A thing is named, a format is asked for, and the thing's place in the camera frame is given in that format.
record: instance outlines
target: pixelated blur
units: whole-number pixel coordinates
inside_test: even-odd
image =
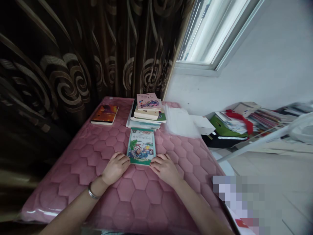
[[[213,177],[213,192],[241,219],[235,220],[237,226],[248,226],[256,235],[280,234],[280,185],[276,177]]]

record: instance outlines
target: hexagon quilted pattern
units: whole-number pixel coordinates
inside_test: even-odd
[[[130,129],[125,127],[133,99],[110,97],[101,104],[118,105],[113,126],[88,119],[21,211],[24,221],[50,222],[99,176],[112,154],[126,154]],[[179,104],[165,102],[171,107]],[[213,175],[224,175],[202,139],[172,136],[163,124],[155,132],[156,153],[168,153],[179,174],[229,226],[212,191]],[[199,233],[173,189],[148,167],[130,165],[95,206],[87,224],[96,229],[141,234],[171,234],[177,229]]]

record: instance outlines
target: brown patterned curtain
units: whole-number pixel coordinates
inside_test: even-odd
[[[23,175],[28,192],[104,96],[163,98],[192,6],[193,0],[0,1],[0,175]],[[5,198],[21,187],[0,181]]]

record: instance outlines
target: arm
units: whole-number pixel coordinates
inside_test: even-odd
[[[91,184],[91,192],[99,197],[106,189],[115,183],[130,165],[129,157],[116,152],[111,157],[101,176]],[[85,189],[57,217],[55,217],[39,235],[68,235],[74,234],[90,214],[98,199],[93,199],[88,189]]]
[[[149,167],[175,190],[198,226],[201,234],[233,235],[233,233],[220,222],[211,208],[203,202],[195,191],[190,188],[187,182],[179,176],[169,155],[158,154],[157,157],[151,160]]]

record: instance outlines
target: white box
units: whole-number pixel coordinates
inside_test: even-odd
[[[199,133],[202,135],[209,135],[215,131],[215,127],[210,123],[206,117],[190,115],[195,125],[198,127]]]
[[[243,117],[248,117],[250,114],[254,113],[258,109],[260,109],[261,106],[254,103],[254,102],[240,102],[236,108],[234,108],[232,111],[234,113],[241,114]]]

